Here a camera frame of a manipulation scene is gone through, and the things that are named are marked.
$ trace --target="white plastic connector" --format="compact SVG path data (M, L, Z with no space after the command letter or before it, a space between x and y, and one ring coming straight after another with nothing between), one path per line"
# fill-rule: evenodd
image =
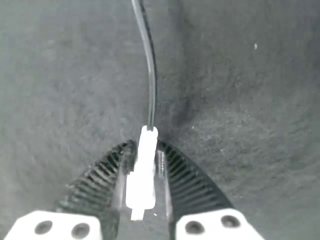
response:
M154 177L157 142L156 127L148 131L147 126L143 126L134 171L126 178L125 204L132 209L132 221L143 220L145 210L153 209L156 205Z

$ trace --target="gray carpet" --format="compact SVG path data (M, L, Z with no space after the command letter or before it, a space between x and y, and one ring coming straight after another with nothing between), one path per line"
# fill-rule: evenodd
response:
M266 239L320 235L320 1L146 1L160 136ZM129 0L0 3L0 237L147 118ZM161 208L118 239L167 237Z

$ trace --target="black rubber grip pad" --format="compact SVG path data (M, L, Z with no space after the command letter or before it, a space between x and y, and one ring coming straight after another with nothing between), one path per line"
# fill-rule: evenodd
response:
M100 221L103 239L115 239L120 220L120 206L116 205L121 204L123 179L133 170L136 152L132 140L114 147L67 186L66 195L56 204L56 212L95 216Z
M233 208L220 188L177 148L158 141L166 156L166 175L173 221L182 216Z

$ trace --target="black cable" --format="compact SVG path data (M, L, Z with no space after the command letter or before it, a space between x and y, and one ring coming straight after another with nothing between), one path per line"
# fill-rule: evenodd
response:
M148 67L149 80L149 108L147 130L153 130L155 125L156 98L157 98L157 66L155 58L154 43L147 20L146 10L143 0L132 0L135 18L139 27L143 42L146 63Z

